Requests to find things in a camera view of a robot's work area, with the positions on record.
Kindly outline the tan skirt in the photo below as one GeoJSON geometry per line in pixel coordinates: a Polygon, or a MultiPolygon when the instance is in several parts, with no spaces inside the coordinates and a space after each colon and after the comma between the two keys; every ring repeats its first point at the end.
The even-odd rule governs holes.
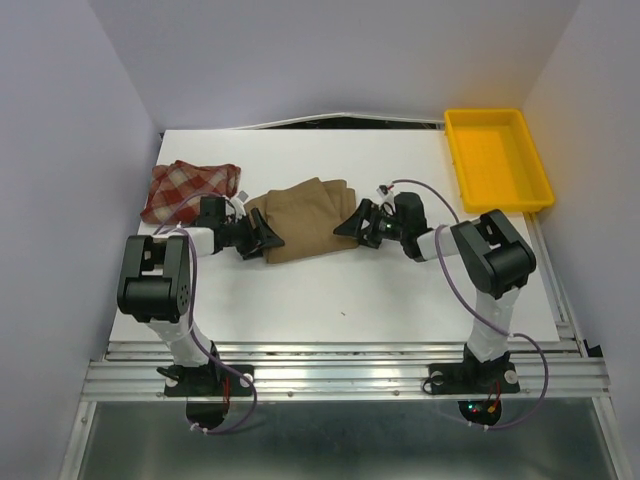
{"type": "Polygon", "coordinates": [[[284,241],[264,252],[269,264],[355,249],[356,240],[333,230],[355,213],[356,193],[343,179],[311,178],[285,190],[271,190],[249,200],[245,210],[258,209],[284,241]]]}

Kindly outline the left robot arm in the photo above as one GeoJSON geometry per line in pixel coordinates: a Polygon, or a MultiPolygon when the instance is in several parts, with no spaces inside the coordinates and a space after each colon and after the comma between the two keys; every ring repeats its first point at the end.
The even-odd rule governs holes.
{"type": "Polygon", "coordinates": [[[158,369],[167,396],[211,395],[230,381],[214,342],[193,319],[197,260],[225,248],[247,260],[284,245],[258,209],[247,211],[240,196],[215,195],[200,198],[199,214],[189,226],[164,222],[152,235],[127,239],[117,306],[169,348],[172,364],[158,369]]]}

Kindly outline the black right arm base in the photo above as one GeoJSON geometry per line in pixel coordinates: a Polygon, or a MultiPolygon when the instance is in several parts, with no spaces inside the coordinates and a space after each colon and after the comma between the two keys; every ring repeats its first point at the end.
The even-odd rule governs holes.
{"type": "Polygon", "coordinates": [[[488,395],[500,391],[519,393],[521,388],[511,362],[434,363],[428,366],[422,389],[430,395],[488,395]]]}

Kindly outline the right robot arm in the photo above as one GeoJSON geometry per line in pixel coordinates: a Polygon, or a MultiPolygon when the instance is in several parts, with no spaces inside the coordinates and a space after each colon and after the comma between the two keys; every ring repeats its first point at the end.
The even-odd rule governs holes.
{"type": "Polygon", "coordinates": [[[493,386],[511,393],[519,390],[508,339],[513,336],[515,302],[537,260],[502,211],[433,229],[420,196],[402,192],[391,208],[361,201],[334,234],[374,249],[393,240],[415,262],[436,259],[454,296],[471,314],[473,326],[462,361],[430,364],[425,381],[429,393],[483,393],[493,386]]]}

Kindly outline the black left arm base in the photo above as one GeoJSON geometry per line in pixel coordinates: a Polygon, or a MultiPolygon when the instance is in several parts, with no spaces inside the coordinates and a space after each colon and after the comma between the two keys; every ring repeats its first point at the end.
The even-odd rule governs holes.
{"type": "Polygon", "coordinates": [[[251,397],[249,386],[227,370],[214,364],[199,367],[169,365],[157,367],[164,381],[164,395],[170,398],[188,397],[251,397]]]}

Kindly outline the red plaid skirt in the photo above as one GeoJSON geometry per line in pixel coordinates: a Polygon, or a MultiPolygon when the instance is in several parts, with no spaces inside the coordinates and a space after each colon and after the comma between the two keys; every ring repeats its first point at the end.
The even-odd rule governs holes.
{"type": "Polygon", "coordinates": [[[240,179],[241,168],[234,164],[196,166],[176,160],[156,165],[140,219],[150,225],[191,223],[200,212],[200,194],[231,198],[238,191],[240,179]]]}

